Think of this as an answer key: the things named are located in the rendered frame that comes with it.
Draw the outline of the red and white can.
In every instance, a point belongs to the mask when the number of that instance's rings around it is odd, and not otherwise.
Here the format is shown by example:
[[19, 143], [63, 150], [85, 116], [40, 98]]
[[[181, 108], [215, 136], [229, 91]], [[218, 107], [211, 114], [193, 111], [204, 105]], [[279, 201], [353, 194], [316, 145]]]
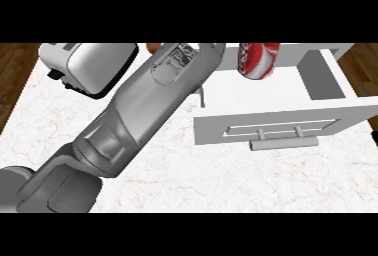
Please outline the red and white can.
[[264, 79], [273, 72], [279, 43], [240, 43], [238, 71], [251, 80]]

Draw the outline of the silver toaster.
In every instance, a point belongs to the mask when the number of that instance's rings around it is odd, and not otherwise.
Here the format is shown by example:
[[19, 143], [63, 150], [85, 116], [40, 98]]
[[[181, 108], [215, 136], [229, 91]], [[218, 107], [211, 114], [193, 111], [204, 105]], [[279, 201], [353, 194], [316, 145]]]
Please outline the silver toaster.
[[139, 53], [136, 43], [43, 43], [47, 76], [93, 99], [106, 96]]

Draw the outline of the white open drawer box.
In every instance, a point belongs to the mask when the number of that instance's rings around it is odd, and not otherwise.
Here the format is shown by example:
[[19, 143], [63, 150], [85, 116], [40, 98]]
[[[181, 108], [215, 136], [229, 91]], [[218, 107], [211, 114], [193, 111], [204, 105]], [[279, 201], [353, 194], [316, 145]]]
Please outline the white open drawer box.
[[273, 74], [249, 80], [236, 71], [238, 44], [229, 43], [223, 62], [202, 86], [201, 108], [226, 114], [236, 108], [304, 104], [356, 96], [338, 59], [353, 43], [282, 43]]

